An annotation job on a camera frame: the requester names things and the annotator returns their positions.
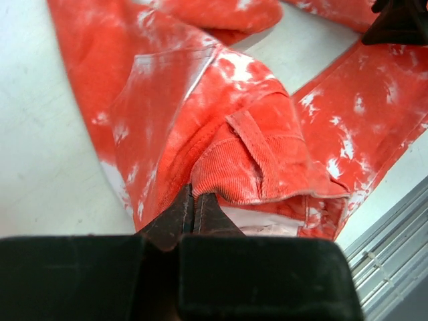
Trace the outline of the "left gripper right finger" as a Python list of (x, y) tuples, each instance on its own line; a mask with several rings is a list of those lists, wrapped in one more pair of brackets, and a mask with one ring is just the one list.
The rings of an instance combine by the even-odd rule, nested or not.
[(332, 241), (246, 236), (213, 194), (179, 242), (183, 320), (363, 320), (347, 260)]

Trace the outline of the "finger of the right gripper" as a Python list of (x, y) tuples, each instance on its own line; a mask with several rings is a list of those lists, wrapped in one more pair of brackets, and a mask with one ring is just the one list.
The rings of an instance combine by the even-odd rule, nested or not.
[(427, 0), (375, 1), (379, 16), (362, 36), (364, 45), (427, 45)]

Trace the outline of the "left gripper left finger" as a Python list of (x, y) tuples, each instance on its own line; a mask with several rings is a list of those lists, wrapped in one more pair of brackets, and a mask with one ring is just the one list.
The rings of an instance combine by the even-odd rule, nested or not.
[(2, 320), (178, 320), (161, 251), (134, 235), (1, 240)]

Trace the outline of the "red white tie-dye trousers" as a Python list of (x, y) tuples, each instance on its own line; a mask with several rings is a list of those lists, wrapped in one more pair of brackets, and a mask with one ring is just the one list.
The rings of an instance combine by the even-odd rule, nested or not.
[(50, 1), (100, 164), (136, 229), (185, 185), (336, 239), (427, 127), (427, 48), (354, 44), (295, 94), (231, 48), (278, 1)]

